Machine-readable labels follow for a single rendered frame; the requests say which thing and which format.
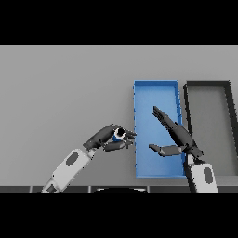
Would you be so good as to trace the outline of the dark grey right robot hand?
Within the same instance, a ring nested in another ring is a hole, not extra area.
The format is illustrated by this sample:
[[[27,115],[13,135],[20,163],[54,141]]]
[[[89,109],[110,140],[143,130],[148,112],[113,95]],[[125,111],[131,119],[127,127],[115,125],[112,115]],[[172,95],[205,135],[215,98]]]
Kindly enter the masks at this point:
[[[161,111],[156,106],[153,107],[152,114],[164,126],[175,144],[163,147],[160,147],[156,144],[150,144],[150,149],[163,157],[179,155],[183,152],[190,154],[195,159],[199,159],[204,155],[204,152],[198,148],[189,131],[186,130],[182,125],[174,122],[165,112]]]

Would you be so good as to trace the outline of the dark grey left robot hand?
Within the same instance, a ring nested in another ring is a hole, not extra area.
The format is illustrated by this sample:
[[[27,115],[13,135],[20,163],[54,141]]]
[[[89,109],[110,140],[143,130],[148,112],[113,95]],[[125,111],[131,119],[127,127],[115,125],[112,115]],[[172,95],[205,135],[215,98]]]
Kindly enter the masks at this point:
[[[114,131],[121,126],[116,124],[111,124],[103,127],[99,132],[93,135],[89,140],[87,140],[83,146],[87,151],[91,151],[92,149],[103,148],[105,152],[121,150],[123,148],[128,148],[129,145],[133,143],[133,140],[136,133],[125,129],[125,137],[123,140],[115,142],[112,140]]]

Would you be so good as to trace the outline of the blue pipe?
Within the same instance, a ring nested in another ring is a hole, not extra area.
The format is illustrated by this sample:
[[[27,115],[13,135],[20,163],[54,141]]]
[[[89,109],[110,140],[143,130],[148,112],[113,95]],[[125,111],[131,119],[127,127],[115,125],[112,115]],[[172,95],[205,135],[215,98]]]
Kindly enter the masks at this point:
[[[121,141],[124,139],[126,133],[125,133],[125,130],[123,128],[117,128],[115,131],[114,131],[114,134],[113,134],[113,137],[112,137],[112,140],[115,141],[115,142],[118,142],[118,141]]]

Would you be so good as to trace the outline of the blue bin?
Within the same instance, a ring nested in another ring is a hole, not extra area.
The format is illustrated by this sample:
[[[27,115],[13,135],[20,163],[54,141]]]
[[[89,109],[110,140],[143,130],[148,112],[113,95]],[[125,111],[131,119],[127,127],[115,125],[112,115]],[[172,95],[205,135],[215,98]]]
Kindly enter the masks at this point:
[[[174,140],[152,114],[153,107],[165,112],[173,122],[182,124],[179,82],[177,80],[135,80],[134,131],[136,178],[184,178],[184,154],[162,157],[149,148],[174,145]]]

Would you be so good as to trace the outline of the dark grey bin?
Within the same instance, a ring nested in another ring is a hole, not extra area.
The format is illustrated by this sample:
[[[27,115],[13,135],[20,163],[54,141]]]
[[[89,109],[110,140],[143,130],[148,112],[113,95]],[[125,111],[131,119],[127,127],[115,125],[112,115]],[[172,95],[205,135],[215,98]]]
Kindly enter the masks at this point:
[[[238,120],[230,81],[187,81],[188,129],[216,176],[238,176]]]

